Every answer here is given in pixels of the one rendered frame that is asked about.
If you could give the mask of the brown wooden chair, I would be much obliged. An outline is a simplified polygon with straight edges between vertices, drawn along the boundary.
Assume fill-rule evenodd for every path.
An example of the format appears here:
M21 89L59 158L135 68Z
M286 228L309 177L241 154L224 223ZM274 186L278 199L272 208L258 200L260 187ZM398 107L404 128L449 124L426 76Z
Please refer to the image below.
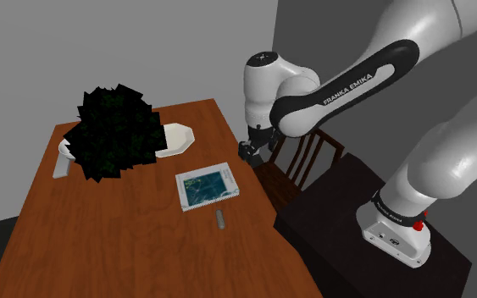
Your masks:
M267 162L253 168L261 186L276 212L287 206L290 201L302 193L303 186L324 143L334 148L331 165L341 160L345 147L323 130L299 139L297 149L286 171L281 170L275 161L285 143L281 137Z

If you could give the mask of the blue and white book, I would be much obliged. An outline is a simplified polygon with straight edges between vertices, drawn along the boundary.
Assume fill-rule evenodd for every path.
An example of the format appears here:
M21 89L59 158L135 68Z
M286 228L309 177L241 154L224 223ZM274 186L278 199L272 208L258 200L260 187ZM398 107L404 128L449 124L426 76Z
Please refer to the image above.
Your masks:
M240 195L228 163L219 163L175 176L183 212Z

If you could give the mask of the white octagonal plate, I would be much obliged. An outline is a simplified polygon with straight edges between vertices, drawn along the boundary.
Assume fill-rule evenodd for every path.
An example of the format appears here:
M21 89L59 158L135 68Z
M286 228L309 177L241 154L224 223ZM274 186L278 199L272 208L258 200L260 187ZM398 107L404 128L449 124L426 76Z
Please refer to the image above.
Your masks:
M159 158L182 154L195 141L192 128L183 124L165 124L164 132L167 148L155 152L156 157Z

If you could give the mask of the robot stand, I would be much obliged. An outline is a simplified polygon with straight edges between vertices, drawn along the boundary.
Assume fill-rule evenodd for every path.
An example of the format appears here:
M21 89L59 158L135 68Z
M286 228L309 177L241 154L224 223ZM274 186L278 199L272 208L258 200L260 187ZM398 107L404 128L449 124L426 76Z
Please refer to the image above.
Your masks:
M363 237L356 211L384 181L350 153L280 209L275 229L324 298L462 298L471 261L430 223L431 253L410 268Z

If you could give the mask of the dark leafy potted plant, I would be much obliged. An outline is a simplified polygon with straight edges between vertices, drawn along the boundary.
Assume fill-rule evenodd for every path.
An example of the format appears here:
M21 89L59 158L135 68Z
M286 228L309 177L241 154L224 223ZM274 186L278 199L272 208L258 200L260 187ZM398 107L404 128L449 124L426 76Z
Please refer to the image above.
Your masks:
M86 179L119 179L123 170L157 162L168 144L160 115L124 85L85 93L80 122L65 135L69 153Z

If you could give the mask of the brown wooden table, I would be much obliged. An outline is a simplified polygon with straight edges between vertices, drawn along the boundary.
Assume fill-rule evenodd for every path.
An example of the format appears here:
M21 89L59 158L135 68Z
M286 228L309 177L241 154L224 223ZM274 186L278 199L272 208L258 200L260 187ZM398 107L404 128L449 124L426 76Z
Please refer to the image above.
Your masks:
M217 103L159 113L191 127L194 143L100 182L78 165L53 177L69 129L56 126L0 262L0 298L322 298ZM183 212L175 176L218 163L240 195Z

